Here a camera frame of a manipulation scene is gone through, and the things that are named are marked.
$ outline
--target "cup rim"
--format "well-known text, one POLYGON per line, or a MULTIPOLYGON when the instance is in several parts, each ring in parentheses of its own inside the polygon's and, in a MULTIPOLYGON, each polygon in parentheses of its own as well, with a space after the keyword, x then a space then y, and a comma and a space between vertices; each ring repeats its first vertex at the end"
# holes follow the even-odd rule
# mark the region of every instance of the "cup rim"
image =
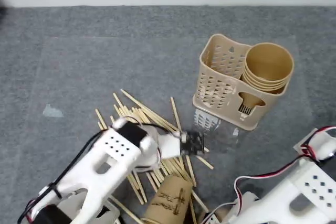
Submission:
POLYGON ((295 66, 295 63, 294 63, 294 59, 293 59, 293 56, 290 54, 290 52, 283 46, 281 45, 278 45, 278 44, 275 44, 275 43, 271 43, 271 42, 262 42, 262 43, 258 43, 258 44, 255 44, 253 46, 251 46, 246 54, 245 54, 245 60, 244 60, 244 68, 246 69, 246 71, 248 71, 248 73, 253 77, 253 79, 256 79, 256 80, 259 80, 260 82, 264 82, 266 84, 274 84, 274 83, 278 83, 278 82, 283 82, 285 81, 286 79, 290 78, 290 76, 292 75, 293 71, 294 71, 294 66, 295 66), (289 56, 290 58, 290 61, 292 63, 292 69, 290 70, 290 72, 288 73, 287 76, 285 76, 284 78, 282 79, 279 79, 279 80, 275 80, 275 81, 272 81, 272 80, 265 80, 265 79, 261 79, 260 77, 258 77, 257 75, 255 75, 249 68, 248 68, 248 65, 247 65, 247 57, 248 57, 248 54, 249 52, 254 49, 255 47, 257 46, 260 46, 260 45, 272 45, 272 46, 276 46, 276 47, 279 47, 281 49, 283 49, 287 55, 289 56))

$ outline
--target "gray carpet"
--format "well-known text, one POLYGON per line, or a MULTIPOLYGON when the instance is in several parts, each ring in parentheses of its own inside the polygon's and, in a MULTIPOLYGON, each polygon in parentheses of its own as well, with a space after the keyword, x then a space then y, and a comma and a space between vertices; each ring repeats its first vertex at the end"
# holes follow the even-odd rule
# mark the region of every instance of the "gray carpet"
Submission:
MULTIPOLYGON (((336 123, 336 8, 333 7, 67 7, 0 11, 0 216, 16 223, 29 199, 55 179, 108 118, 113 92, 130 91, 173 121, 175 97, 183 127, 192 127, 198 55, 222 33, 254 44, 287 47, 296 61, 286 96, 252 132, 222 122, 207 140, 209 170, 193 159, 197 191, 213 208, 231 201, 239 174, 271 171, 290 161, 292 146, 313 127, 336 123), (62 117, 50 117, 51 106, 62 117)), ((154 194, 141 177, 148 196, 154 194)), ((259 195, 279 179, 245 182, 259 195)), ((115 194, 141 216, 131 188, 115 194)), ((133 223, 125 216, 127 223, 133 223)))

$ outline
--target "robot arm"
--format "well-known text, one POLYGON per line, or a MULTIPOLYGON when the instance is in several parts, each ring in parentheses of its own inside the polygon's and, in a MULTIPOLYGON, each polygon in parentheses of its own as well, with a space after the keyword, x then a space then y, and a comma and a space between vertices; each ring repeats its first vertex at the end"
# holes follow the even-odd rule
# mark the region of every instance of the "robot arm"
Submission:
POLYGON ((31 209, 31 222, 42 223, 40 213, 46 206, 58 205, 84 189, 87 193, 81 210, 67 223, 90 223, 132 170, 156 168, 161 159, 198 154, 203 150, 203 137, 198 133, 159 135, 153 126, 136 125, 120 118, 103 132, 93 148, 55 185, 56 188, 31 209), (100 167, 106 164, 109 169, 99 172, 100 167))

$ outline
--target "black wire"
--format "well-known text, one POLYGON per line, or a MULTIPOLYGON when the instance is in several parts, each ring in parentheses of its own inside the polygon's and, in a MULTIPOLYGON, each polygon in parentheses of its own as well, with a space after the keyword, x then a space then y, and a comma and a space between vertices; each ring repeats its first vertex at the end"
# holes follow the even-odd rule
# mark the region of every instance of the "black wire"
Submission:
MULTIPOLYGON (((76 155, 76 157, 74 157, 74 159, 71 161, 71 163, 63 170, 63 172, 54 180, 54 182, 52 183, 54 186, 56 186, 61 179, 68 173, 68 171, 70 171, 70 169, 74 166, 74 164, 77 162, 77 160, 80 158, 80 156, 84 153, 84 151, 86 150, 86 148, 90 145, 90 143, 92 141, 95 141, 96 139, 98 139, 101 134, 106 131, 106 130, 102 130, 97 132, 95 135, 93 135, 87 142, 86 144, 83 146, 83 148, 78 152, 78 154, 76 155)), ((48 193, 50 193, 52 191, 53 186, 49 186, 41 195, 39 195, 31 204, 27 204, 27 207, 25 208, 25 210, 23 211, 23 213, 20 215, 20 217, 17 219, 17 224, 20 224, 23 220, 23 218, 31 211, 31 209, 33 207, 36 206, 37 203, 39 203, 48 193)))

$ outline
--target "cable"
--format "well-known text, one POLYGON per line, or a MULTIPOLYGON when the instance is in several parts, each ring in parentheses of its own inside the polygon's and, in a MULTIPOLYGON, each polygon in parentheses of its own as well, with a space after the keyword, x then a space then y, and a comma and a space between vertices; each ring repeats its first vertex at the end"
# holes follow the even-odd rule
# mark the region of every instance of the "cable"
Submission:
POLYGON ((120 118, 132 118, 132 119, 136 120, 137 123, 138 123, 140 126, 143 125, 143 123, 141 123, 141 122, 139 121, 139 119, 137 119, 137 118, 135 118, 134 116, 131 116, 131 115, 123 115, 123 116, 121 116, 120 118))
MULTIPOLYGON (((78 152, 78 154, 74 157, 74 159, 70 162, 70 164, 63 170, 63 172, 52 182, 51 184, 54 185, 54 187, 61 181, 61 179, 68 173, 68 171, 74 166, 74 164, 77 162, 77 160, 80 158, 80 156, 84 153, 86 148, 90 145, 92 141, 95 141, 98 139, 101 134, 106 131, 102 130, 97 132, 95 135, 93 135, 83 146, 83 148, 78 152)), ((40 194, 33 202, 28 203, 26 209, 23 211, 23 213, 20 215, 20 217, 17 219, 17 224, 20 224, 24 217, 27 216, 27 214, 31 211, 33 207, 36 206, 37 203, 39 203, 48 193, 50 193, 53 189, 53 186, 49 186, 42 194, 40 194)))
POLYGON ((234 202, 229 202, 229 203, 224 203, 224 204, 219 205, 200 224, 206 223, 219 208, 224 207, 224 206, 228 206, 228 205, 235 205, 235 204, 236 203, 234 203, 234 202))
POLYGON ((317 157, 316 157, 316 154, 315 154, 315 151, 313 150, 313 148, 309 145, 311 139, 319 132, 327 132, 329 130, 332 130, 332 129, 336 129, 336 126, 325 126, 325 127, 322 127, 318 130, 316 130, 303 144, 301 144, 301 150, 303 153, 305 154, 309 154, 311 155, 311 157, 313 159, 315 159, 316 161, 319 161, 317 160, 317 157))
POLYGON ((239 176, 235 179, 234 182, 234 190, 237 194, 237 198, 238 198, 238 204, 239 204, 239 208, 238 208, 238 212, 237 212, 237 216, 240 214, 241 211, 241 205, 242 205, 242 192, 239 190, 237 183, 240 179, 242 178, 250 178, 250 179, 264 179, 264 178, 273 178, 276 177, 282 173, 284 173, 286 170, 288 170, 289 168, 291 168, 297 160, 306 157, 308 159, 310 159, 311 161, 313 161, 314 163, 317 163, 317 161, 312 158, 309 154, 302 154, 297 156, 294 160, 292 160, 290 163, 288 163, 287 165, 283 166, 282 168, 276 170, 275 172, 271 172, 271 173, 264 173, 264 174, 260 174, 260 175, 250 175, 250 176, 239 176))

